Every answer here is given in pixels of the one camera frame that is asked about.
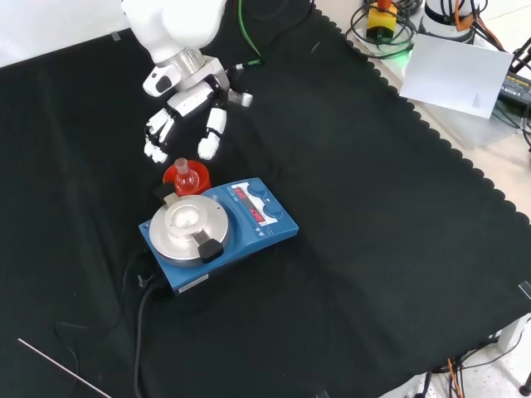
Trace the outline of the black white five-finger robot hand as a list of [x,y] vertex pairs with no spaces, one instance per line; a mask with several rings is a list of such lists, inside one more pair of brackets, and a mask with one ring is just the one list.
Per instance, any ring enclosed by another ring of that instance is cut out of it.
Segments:
[[186,76],[176,66],[154,67],[143,83],[144,91],[158,98],[173,95],[146,123],[144,153],[156,163],[168,158],[169,135],[177,119],[184,119],[209,107],[207,133],[197,146],[202,160],[214,158],[227,124],[222,97],[228,94],[230,82],[221,62],[208,56],[198,71]]

